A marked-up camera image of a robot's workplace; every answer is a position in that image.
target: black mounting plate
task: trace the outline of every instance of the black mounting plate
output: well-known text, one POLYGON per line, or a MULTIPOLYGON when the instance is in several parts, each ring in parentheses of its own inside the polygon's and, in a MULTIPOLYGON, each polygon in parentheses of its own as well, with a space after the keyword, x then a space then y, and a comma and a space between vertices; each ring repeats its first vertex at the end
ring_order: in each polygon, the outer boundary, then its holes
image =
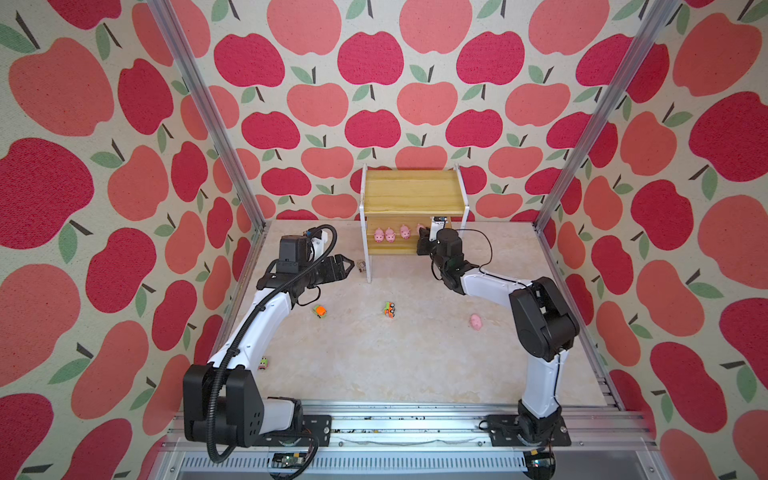
MULTIPOLYGON (((491 429, 488 435, 491 437, 491 445, 494 447, 541 447, 543 445, 526 445, 517 436, 519 428, 515 425, 516 415, 488 415, 485 419, 489 424, 509 425, 506 434, 501 429, 491 429)), ((553 447, 571 446, 571 436, 565 428, 565 421, 559 418, 552 433, 553 447)))
MULTIPOLYGON (((331 415, 305 415, 304 416, 304 428, 315 434, 318 440, 320 440, 321 447, 327 447, 330 442, 331 432, 331 415)), ((285 437, 270 437, 270 434, 261 435, 253 443, 254 447, 308 447, 310 446, 309 439, 299 438, 296 440, 287 439, 285 437)))

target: small toy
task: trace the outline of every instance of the small toy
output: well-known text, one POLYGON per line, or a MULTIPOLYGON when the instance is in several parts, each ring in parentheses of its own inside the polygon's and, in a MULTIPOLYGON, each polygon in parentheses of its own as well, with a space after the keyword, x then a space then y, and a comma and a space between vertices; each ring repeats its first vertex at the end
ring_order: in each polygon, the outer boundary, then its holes
POLYGON ((392 302, 387 302, 384 304, 384 315, 387 315, 389 318, 395 318, 395 304, 392 302))

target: black cable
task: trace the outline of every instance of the black cable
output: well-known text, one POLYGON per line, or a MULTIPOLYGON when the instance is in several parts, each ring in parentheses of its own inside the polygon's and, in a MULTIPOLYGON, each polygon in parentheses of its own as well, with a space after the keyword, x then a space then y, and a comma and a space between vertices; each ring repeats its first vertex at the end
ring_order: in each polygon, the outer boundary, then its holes
POLYGON ((216 407, 218 404, 219 399, 219 393, 221 391, 221 387, 224 383, 224 376, 227 373, 227 366, 230 363, 230 360, 237 356, 238 353, 240 353, 240 349, 238 348, 240 346, 240 342, 243 340, 243 337, 245 337, 246 332, 250 328, 250 324, 253 322, 253 319, 256 318, 256 316, 260 313, 266 310, 267 303, 272 300, 278 293, 282 293, 284 291, 287 291, 288 288, 293 285, 298 280, 302 279, 303 277, 309 275, 313 271, 317 269, 317 267, 322 263, 323 260, 326 259, 326 257, 331 253, 334 246, 336 245, 336 229, 328 224, 323 224, 317 227, 311 234, 310 238, 317 235, 318 232, 320 232, 322 229, 330 230, 330 232, 333 234, 333 238, 331 239, 331 243, 324 251, 320 254, 319 257, 315 261, 313 261, 305 270, 297 273, 293 277, 291 277, 289 280, 286 280, 283 282, 282 285, 278 286, 271 292, 269 292, 262 300, 253 308, 250 315, 246 318, 245 322, 243 322, 243 325, 240 327, 240 330, 237 331, 237 335, 235 335, 235 338, 232 340, 232 344, 230 345, 229 349, 227 349, 227 353, 224 354, 224 357, 221 360, 221 363, 219 364, 219 368, 216 371, 216 374, 214 376, 213 384, 211 385, 210 390, 210 398, 208 399, 208 410, 207 410, 207 417, 206 417, 206 435, 205 435, 205 445, 206 449, 208 451, 208 458, 213 463, 221 463, 227 460, 229 456, 232 454, 232 452, 235 449, 235 445, 229 445, 227 446, 227 449, 224 450, 223 453, 219 453, 216 447, 216 440, 214 438, 215 432, 216 432, 216 407))

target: floor surface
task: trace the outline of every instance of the floor surface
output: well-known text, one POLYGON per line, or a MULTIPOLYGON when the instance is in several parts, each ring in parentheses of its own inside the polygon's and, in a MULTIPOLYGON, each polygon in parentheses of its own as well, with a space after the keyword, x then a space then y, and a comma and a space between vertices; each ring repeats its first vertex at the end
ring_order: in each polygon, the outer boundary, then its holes
MULTIPOLYGON (((339 232, 334 253, 362 259, 359 222, 330 221, 339 232)), ((246 314, 256 280, 276 258, 282 235, 301 234, 318 221, 275 220, 269 226, 246 301, 246 314)), ((536 279, 551 276, 529 223, 470 223, 493 243, 487 271, 536 279)), ((488 261, 485 238, 465 232, 465 258, 488 261)), ((269 368, 257 382, 263 396, 360 402, 516 403, 525 390, 527 354, 508 310, 487 300, 461 296, 435 280, 429 258, 372 257, 373 282, 356 268, 341 282, 322 286, 319 304, 328 314, 318 319, 310 306, 296 306, 272 339, 269 368), (390 319, 384 303, 396 305, 390 319), (469 325, 471 314, 482 317, 480 331, 469 325)), ((311 300, 315 290, 300 298, 311 300)), ((565 366, 563 405, 605 405, 604 397, 580 342, 565 366)))

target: patterned wall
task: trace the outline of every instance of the patterned wall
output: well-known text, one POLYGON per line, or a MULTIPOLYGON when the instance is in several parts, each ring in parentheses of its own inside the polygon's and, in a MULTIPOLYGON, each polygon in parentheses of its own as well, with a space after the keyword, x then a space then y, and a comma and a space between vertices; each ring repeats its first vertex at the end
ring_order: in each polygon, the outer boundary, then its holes
POLYGON ((146 478, 250 221, 146 3, 2 2, 0 24, 0 478, 146 478))
MULTIPOLYGON (((311 219, 355 216, 364 162, 458 161, 471 218, 530 221, 647 9, 625 0, 195 3, 212 43, 198 64, 220 106, 239 106, 222 117, 241 158, 261 162, 249 178, 265 217, 311 219)), ((638 86, 633 99, 659 86, 638 86)), ((596 158, 613 154, 614 127, 596 148, 596 158)))
POLYGON ((766 13, 683 3, 650 51, 669 68, 638 72, 616 154, 591 155, 554 215, 601 361, 676 480, 768 478, 766 13))

